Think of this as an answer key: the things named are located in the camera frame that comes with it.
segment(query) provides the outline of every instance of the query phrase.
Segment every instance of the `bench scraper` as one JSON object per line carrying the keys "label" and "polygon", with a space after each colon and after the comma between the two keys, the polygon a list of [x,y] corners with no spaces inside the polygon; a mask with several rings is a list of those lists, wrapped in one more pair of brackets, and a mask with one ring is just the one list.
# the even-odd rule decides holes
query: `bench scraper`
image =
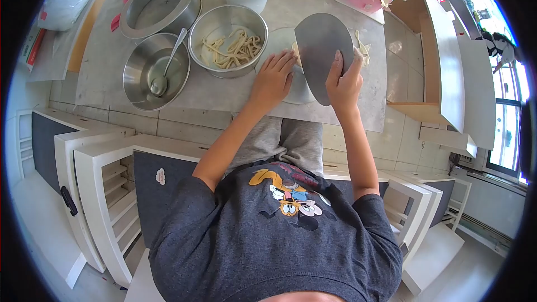
{"label": "bench scraper", "polygon": [[295,36],[305,80],[317,102],[329,106],[326,77],[338,49],[343,56],[342,74],[351,66],[354,58],[352,36],[337,17],[328,13],[306,17],[295,27]]}

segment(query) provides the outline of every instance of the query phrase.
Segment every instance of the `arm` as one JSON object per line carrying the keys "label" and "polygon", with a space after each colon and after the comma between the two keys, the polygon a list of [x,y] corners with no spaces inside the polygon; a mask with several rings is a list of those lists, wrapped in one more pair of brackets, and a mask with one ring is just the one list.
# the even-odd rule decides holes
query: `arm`
{"label": "arm", "polygon": [[251,129],[289,93],[293,80],[291,70],[295,63],[294,52],[287,50],[278,55],[272,54],[265,60],[253,83],[248,102],[198,162],[193,177],[204,181],[214,192]]}
{"label": "arm", "polygon": [[343,58],[338,50],[326,78],[326,91],[345,137],[354,200],[366,194],[380,194],[379,176],[357,105],[364,82],[360,75],[362,62],[363,57],[355,48],[351,67],[341,76]]}
{"label": "arm", "polygon": [[494,68],[493,74],[495,74],[498,70],[500,70],[502,66],[503,66],[503,58],[500,60],[500,62],[498,62],[498,65],[496,66],[496,68]]}

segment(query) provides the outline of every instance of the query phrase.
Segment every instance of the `child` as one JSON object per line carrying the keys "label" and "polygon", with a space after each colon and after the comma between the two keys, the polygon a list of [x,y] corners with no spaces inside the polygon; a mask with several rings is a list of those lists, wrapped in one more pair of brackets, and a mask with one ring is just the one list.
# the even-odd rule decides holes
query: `child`
{"label": "child", "polygon": [[[357,107],[363,58],[326,90],[354,203],[322,177],[322,125],[264,117],[289,92],[294,51],[262,65],[248,102],[177,187],[149,261],[166,301],[387,301],[402,254]],[[227,169],[231,173],[224,176]]]}

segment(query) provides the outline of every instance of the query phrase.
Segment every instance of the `hand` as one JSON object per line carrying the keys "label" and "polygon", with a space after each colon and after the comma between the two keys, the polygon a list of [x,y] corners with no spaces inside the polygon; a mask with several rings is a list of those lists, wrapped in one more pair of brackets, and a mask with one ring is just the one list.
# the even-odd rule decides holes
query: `hand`
{"label": "hand", "polygon": [[336,51],[332,67],[326,78],[326,92],[338,117],[358,110],[358,95],[364,83],[364,78],[360,75],[363,61],[364,58],[358,49],[354,48],[354,60],[347,72],[341,76],[343,57],[339,50]]}
{"label": "hand", "polygon": [[278,105],[291,88],[296,59],[293,50],[269,56],[257,74],[247,105],[263,115]]}

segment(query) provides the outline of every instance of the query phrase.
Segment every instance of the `cartoon print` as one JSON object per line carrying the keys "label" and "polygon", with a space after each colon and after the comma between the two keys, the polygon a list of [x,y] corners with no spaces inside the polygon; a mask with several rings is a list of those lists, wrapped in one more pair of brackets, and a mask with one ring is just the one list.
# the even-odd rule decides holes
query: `cartoon print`
{"label": "cartoon print", "polygon": [[320,216],[323,214],[323,210],[315,205],[314,200],[299,200],[298,203],[300,204],[299,211],[306,216],[313,217],[315,215]]}
{"label": "cartoon print", "polygon": [[[313,178],[310,178],[309,175],[295,173],[290,170],[288,166],[282,164],[277,165],[279,167],[282,167],[283,170],[292,174],[293,178],[299,181],[307,180],[308,182],[304,182],[307,185],[318,186],[317,181]],[[300,171],[296,167],[292,169],[294,171]],[[272,184],[270,184],[268,187],[269,191],[271,191],[272,198],[276,199],[280,204],[278,210],[284,216],[298,218],[296,224],[292,223],[293,226],[302,227],[308,231],[316,230],[319,226],[319,223],[313,217],[322,215],[323,210],[316,204],[314,200],[308,199],[307,194],[319,195],[322,202],[329,206],[330,201],[323,195],[319,194],[317,191],[307,191],[305,188],[297,184],[294,180],[291,180],[289,178],[282,178],[275,171],[269,171],[268,169],[260,169],[258,171],[255,171],[254,176],[250,179],[249,185],[259,185],[268,178],[272,180]],[[263,217],[271,219],[276,215],[277,211],[272,213],[260,211],[259,213]],[[325,211],[324,213],[330,220],[333,220],[333,218],[335,218],[335,216],[328,211]]]}
{"label": "cartoon print", "polygon": [[[298,185],[295,181],[285,179],[283,180],[275,171],[269,171],[268,169],[260,169],[256,171],[256,174],[251,178],[249,185],[258,185],[263,180],[272,179],[272,186],[270,188],[272,197],[275,199],[293,198],[294,200],[306,200],[306,190]],[[282,195],[274,195],[275,190],[280,191]]]}

